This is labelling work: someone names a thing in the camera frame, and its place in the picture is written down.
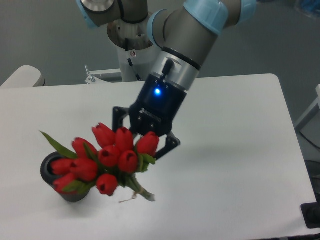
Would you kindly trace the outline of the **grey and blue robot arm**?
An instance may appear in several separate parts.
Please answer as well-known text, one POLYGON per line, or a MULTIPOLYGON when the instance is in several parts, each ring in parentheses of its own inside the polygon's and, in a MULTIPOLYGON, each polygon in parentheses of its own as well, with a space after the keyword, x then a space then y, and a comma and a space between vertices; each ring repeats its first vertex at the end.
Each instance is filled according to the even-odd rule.
POLYGON ((154 14, 149 14, 145 0, 79 0, 77 5, 92 28, 117 20, 146 23, 149 40, 160 48, 137 100, 129 108, 114 107, 112 122, 116 131, 129 117, 134 135, 165 136, 165 146, 155 154, 160 159, 180 145, 172 133, 173 120, 217 38, 224 29, 251 19, 257 3, 187 0, 172 13, 163 9, 154 14))

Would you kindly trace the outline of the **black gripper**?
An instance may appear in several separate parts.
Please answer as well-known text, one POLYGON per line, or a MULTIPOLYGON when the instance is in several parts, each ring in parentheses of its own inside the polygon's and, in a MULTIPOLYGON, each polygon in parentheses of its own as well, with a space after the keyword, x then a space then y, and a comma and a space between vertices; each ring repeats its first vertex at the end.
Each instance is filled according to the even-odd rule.
POLYGON ((159 137, 166 135, 165 146, 154 156, 159 160, 181 144, 171 130, 173 120, 186 95, 185 91, 150 74, 130 108, 113 108, 112 130, 116 132, 124 127, 124 119, 129 116, 130 129, 134 133, 142 136, 148 132, 154 132, 159 137))

